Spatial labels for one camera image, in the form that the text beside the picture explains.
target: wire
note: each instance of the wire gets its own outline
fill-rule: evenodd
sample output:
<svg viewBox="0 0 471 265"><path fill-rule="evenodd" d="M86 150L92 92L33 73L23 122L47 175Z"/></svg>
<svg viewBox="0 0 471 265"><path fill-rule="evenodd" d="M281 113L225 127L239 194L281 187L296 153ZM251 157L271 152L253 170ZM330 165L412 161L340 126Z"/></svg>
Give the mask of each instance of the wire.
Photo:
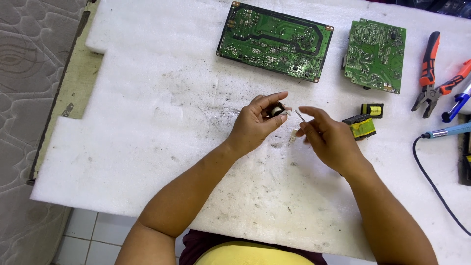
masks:
<svg viewBox="0 0 471 265"><path fill-rule="evenodd" d="M419 158L417 158L417 153L415 152L415 145L417 144L417 141L420 139L420 138L425 138L425 135L421 135L420 137L418 137L417 139L415 139L414 143L412 144L412 152L414 154L414 158L415 158L415 161L417 162L417 165L419 165L419 168L420 170L422 170L422 173L423 175L427 178L427 180L429 181L430 185L432 186L432 188L434 189L435 193L437 194L437 196L440 198L441 202L443 203L443 206L445 206L445 208L447 209L448 213L451 215L451 217L454 219L454 221L461 227L461 229L463 229L463 231L468 234L469 236L471 236L471 233L466 230L466 228L460 223L460 221L458 220L458 218L456 218L456 216L453 214L453 212L450 210L450 207L448 207L448 204L445 202L445 200L443 199L443 197L441 196L440 192L438 191L437 187L435 187L435 184L433 184L433 181L430 179L430 177L427 175L427 173L425 172L424 168L422 167L422 164L420 164L420 161L419 161Z"/></svg>

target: circuit board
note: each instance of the circuit board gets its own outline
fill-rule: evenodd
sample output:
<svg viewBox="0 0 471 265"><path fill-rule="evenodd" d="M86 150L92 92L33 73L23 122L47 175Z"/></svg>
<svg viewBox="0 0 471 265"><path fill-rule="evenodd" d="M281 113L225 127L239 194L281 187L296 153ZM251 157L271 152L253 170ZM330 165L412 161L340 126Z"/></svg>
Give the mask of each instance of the circuit board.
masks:
<svg viewBox="0 0 471 265"><path fill-rule="evenodd" d="M217 56L318 83L333 27L232 2Z"/></svg>
<svg viewBox="0 0 471 265"><path fill-rule="evenodd" d="M345 76L365 89L400 94L406 29L367 19L352 21Z"/></svg>

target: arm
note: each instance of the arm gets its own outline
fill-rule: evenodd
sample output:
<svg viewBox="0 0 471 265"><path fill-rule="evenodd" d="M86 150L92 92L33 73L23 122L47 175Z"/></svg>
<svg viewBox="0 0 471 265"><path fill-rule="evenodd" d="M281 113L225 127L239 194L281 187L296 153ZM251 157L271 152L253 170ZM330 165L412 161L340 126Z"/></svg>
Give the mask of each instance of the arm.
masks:
<svg viewBox="0 0 471 265"><path fill-rule="evenodd" d="M242 108L227 140L149 201L115 264L175 264L175 238L190 225L231 166L286 121L286 115L267 118L267 109L287 96L288 92L260 95Z"/></svg>
<svg viewBox="0 0 471 265"><path fill-rule="evenodd" d="M318 108L299 110L315 119L301 123L297 136L306 135L322 162L350 184L378 264L437 265L429 240L363 156L348 125Z"/></svg>

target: hand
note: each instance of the hand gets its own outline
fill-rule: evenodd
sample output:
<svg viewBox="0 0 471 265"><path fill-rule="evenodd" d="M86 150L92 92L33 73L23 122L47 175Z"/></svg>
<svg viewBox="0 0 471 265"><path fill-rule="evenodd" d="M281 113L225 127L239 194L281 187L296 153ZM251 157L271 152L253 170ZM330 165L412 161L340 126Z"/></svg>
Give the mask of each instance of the hand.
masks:
<svg viewBox="0 0 471 265"><path fill-rule="evenodd" d="M345 177L373 168L358 148L347 124L332 120L319 108L299 107L299 110L314 119L301 123L296 136L306 135L306 140L324 164Z"/></svg>
<svg viewBox="0 0 471 265"><path fill-rule="evenodd" d="M265 138L280 127L286 120L286 115L267 117L274 105L288 96L288 92L280 92L269 96L259 95L252 102L243 107L237 117L234 127L224 141L237 157L242 157L255 150Z"/></svg>

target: metal pin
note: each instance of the metal pin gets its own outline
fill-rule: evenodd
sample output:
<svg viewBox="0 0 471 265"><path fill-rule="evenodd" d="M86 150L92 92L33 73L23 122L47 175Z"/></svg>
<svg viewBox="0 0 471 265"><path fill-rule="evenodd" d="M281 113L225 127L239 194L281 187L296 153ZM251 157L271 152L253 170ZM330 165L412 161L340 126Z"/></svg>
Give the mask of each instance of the metal pin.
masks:
<svg viewBox="0 0 471 265"><path fill-rule="evenodd" d="M302 118L301 114L299 114L299 112L298 112L297 109L295 109L294 111L295 111L296 114L299 116L299 118L301 118L301 120L302 120L303 122L306 122L306 121Z"/></svg>

